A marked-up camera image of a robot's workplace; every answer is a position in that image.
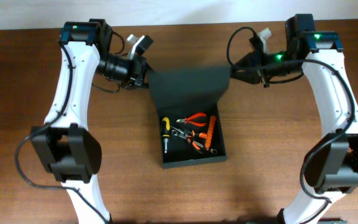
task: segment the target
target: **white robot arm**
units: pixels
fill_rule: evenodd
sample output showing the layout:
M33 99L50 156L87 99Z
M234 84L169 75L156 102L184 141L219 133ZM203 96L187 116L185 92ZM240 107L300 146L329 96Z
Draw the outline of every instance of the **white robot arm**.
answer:
M358 187L358 105L347 79L338 34L316 32L311 14L297 14L287 20L285 27L287 51L275 54L266 53L262 39L267 31L257 34L250 27L241 27L229 40L227 61L232 66L232 78L263 83L264 87L302 77L270 81L291 72L303 72L307 77L323 138L305 157L300 173L302 190L293 203L281 209L275 223L326 223L319 219L330 206ZM229 58L231 40L243 29L252 31L250 42L255 50L233 64Z
M40 189L67 190L79 224L112 223L103 204L97 173L101 166L101 147L88 132L87 111L95 72L117 81L125 89L147 88L144 78L150 67L141 55L153 40L144 35L131 35L134 45L128 59L109 54L113 32L105 20L67 22L60 34L62 67L55 98L44 126L33 127L17 148L16 167L22 178ZM118 35L124 45L124 39ZM33 183L21 171L19 150L31 140L42 165L53 173L59 186Z
M340 76L342 76L352 93L346 76L342 52L337 50L320 50L318 53L309 53L306 59L318 60L334 67L339 71ZM343 129L350 117L351 106L346 91L338 80L338 77L332 75L331 71L326 67L315 63L305 62L302 65L302 70L313 89L320 114L323 137L328 133L335 133L336 130ZM355 119L346 131L346 134L358 134L358 105L356 101L354 103L356 109ZM306 187L313 195L328 197L332 201L332 203L329 203L325 207L323 212L320 212L318 216L308 222L310 224L317 223L334 202L346 195L341 191L325 192L319 195L316 194L314 188L307 184ZM310 198L301 190L291 205L283 211L285 223L301 223L315 215L323 206L324 200Z

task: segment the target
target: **yellow screwdriver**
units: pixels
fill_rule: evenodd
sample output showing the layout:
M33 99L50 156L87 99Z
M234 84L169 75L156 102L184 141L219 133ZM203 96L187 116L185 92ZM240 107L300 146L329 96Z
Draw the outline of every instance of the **yellow screwdriver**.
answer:
M168 139L170 137L170 129L171 126L169 124L169 119L167 117L162 118L161 121L161 135L162 135L162 142L164 143L164 151L165 153L168 152Z

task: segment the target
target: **wooden table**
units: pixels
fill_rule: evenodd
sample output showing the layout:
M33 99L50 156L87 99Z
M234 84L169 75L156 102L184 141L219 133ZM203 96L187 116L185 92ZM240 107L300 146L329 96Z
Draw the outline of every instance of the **wooden table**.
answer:
M148 34L145 54L158 71L226 64L226 44L240 26L269 27L271 52L285 49L284 22L115 27L127 37ZM358 102L358 20L318 21L341 36L349 81ZM60 71L58 29L0 31L0 223L76 223L64 191L28 186L14 167L17 143L49 111ZM251 50L247 32L232 43L233 60ZM115 37L111 51L119 49ZM95 82L114 87L101 77ZM148 90L111 95L92 89L88 125L103 149L99 184L114 221L218 222L274 217L300 190L305 154L320 140L321 124L306 78L287 85L232 80L219 101L228 159L202 166L161 168L158 120ZM58 184L30 144L21 152L25 173ZM324 217L358 223L358 189Z

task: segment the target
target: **black box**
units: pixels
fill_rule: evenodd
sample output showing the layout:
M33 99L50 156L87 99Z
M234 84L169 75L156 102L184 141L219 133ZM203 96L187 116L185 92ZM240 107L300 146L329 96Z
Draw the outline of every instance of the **black box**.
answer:
M226 160L217 103L227 90L229 79L228 67L196 68L148 75L150 94L157 109L160 125L162 118L168 117L171 126L207 133L209 120L207 125L202 128L192 124L179 126L175 121L179 118L188 118L199 112L204 112L207 116L216 116L211 148L216 149L217 154L200 154L185 139L171 134L167 153L163 151L161 140L162 167L164 169ZM204 144L201 139L195 140Z

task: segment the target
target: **black cable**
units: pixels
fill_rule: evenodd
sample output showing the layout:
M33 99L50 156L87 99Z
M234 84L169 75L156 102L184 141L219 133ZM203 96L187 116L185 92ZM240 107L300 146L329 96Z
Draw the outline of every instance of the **black cable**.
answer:
M333 68L332 66L324 63L324 62L320 62L318 60L313 60L313 59L304 59L304 60L289 60L289 61L284 61L281 63L274 63L274 64L269 64L269 65L264 65L261 67L240 67L237 65L234 65L231 60L230 60L230 45L231 45L231 41L233 39L233 37L242 29L249 29L254 33L254 36L256 34L256 32L250 28L250 27L241 27L240 29L236 30L230 37L229 42L227 43L227 49L226 49L226 57L227 57L227 62L229 62L229 64L231 65L232 68L236 69L236 70L244 70L244 71L257 71L257 70L263 70L266 68L275 68L275 67L283 67L285 65L291 65L294 63L299 63L300 65L305 63L305 62L309 62L309 63L317 63L319 65L322 65L326 68L328 68L331 72L332 75L335 75L339 82L341 83L341 85L343 86L343 88L345 89L346 95L349 99L349 103L351 106L351 113L350 113L350 117L347 120L347 124L345 125L345 127L340 130L339 132L336 133L336 135L334 137L332 137L331 139L328 139L326 142L321 143L321 145L319 146L319 148L317 148L316 150L309 152L307 154L307 158L304 160L302 167L301 167L301 171L300 171L300 185L302 188L302 191L304 191L305 194L307 194L307 196L309 196L310 198L313 199L317 199L317 200L325 200L324 205L320 208L320 210L318 210L311 218L307 219L306 221L300 223L300 224L307 224L310 221L312 221L313 219L315 219L316 217L318 217L326 208L327 206L332 203L331 199L328 197L319 197L319 196L315 196L312 193L310 193L308 191L308 189L305 186L305 181L303 179L304 175L305 175L305 170L307 165L310 163L310 161L313 159L313 157L319 152L321 151L324 147L326 147L328 144L331 144L333 141L336 141L338 138L340 138L343 134L345 134L345 132L349 129L349 127L351 126L352 122L354 121L355 118L355 112L356 112L356 107L355 107L355 103L354 103L354 99L352 97L352 93L349 89L349 87L346 85L346 82L344 81L343 77L341 76L341 74L335 70L335 68Z
M234 33L230 36L230 39L229 39L229 42L227 43L227 48L226 48L226 58L227 58L227 62L229 62L229 64L231 65L232 68L235 68L237 70L242 70L241 67L238 67L237 65L234 65L233 62L231 62L230 60L230 45L231 45L231 41L233 40L234 36L244 30L244 29L247 29L247 30L251 30L254 37L258 37L258 34L256 33L256 31L252 28L252 27L241 27L239 28L238 30L234 31Z
M93 84L93 82L92 82L92 86L97 88L97 89L99 89L99 90L101 90L101 91L104 91L106 93L118 93L119 90L121 89L119 81L117 81L117 80L109 80L109 81L115 81L117 83L118 89L117 90L107 90L107 89L105 89L103 87L100 87L100 86L97 86L97 85Z
M298 80L300 78L302 78L303 76L303 72L300 73L300 75L297 75L293 78L289 78L289 79L286 79L286 80L277 80L277 81L268 81L270 84L283 84L283 83L289 83L289 82L293 82L295 80Z
M117 37L119 37L119 38L121 39L121 42L122 42L121 50L118 51L117 53L115 53L115 54L121 54L121 53L124 51L124 49L125 49L125 40L124 40L124 38L123 38L121 35L119 35L117 32L114 32L114 31L113 31L112 34L113 34L113 35L116 35Z
M74 187L63 187L63 186L48 186L48 185L39 185L36 184L34 182L32 182L22 171L21 167L20 167L20 162L19 162L19 153L20 153L20 149L21 147L28 141L31 140L32 138L36 137L37 135L39 135L40 133L42 133L43 131L45 131L46 129L48 129L49 127L51 127L51 125L53 123L55 123L56 121L58 121L62 116L64 111L66 110L67 104L68 104L68 100L70 98L70 93L71 93L71 86L72 86L72 82L73 82L73 64L71 62L71 58L70 55L67 52L67 49L65 48L65 46L63 45L63 43L59 42L60 47L62 48L62 50L64 51L67 60L68 60L68 68L70 69L70 76L68 79L68 87L67 87L67 93L66 93L66 98L65 101L63 103L62 109L60 111L56 111L57 115L56 118L54 118L51 122L45 124L44 126L42 126L40 129L38 129L36 132L26 136L17 146L16 148L16 152L15 152L15 165L16 165L16 170L19 173L19 175L22 177L22 179L24 181L26 181L31 187L35 187L36 189L49 189L49 190L72 190L74 191L81 199L82 201L84 201L85 204L87 204L87 206L89 206L96 214L99 215L99 217L106 223L108 224L109 222L103 217L103 215L94 207L92 206L92 204L89 203L89 201L87 201L87 199L84 198L84 196L80 193L79 189L76 189Z

